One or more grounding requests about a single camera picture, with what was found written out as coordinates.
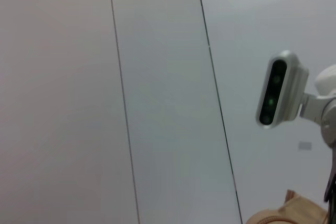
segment tan object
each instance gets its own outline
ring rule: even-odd
[[[327,224],[327,211],[288,190],[282,207],[261,211],[253,215],[246,224]]]

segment white wall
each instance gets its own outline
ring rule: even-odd
[[[279,207],[287,189],[323,205],[331,152],[317,125],[303,119],[273,130],[255,123],[268,59],[298,54],[313,81],[335,64],[334,0],[203,0],[243,221]],[[298,151],[300,141],[312,151]]]
[[[138,223],[110,0],[0,13],[0,223]]]
[[[140,222],[240,223],[200,0],[113,0]]]

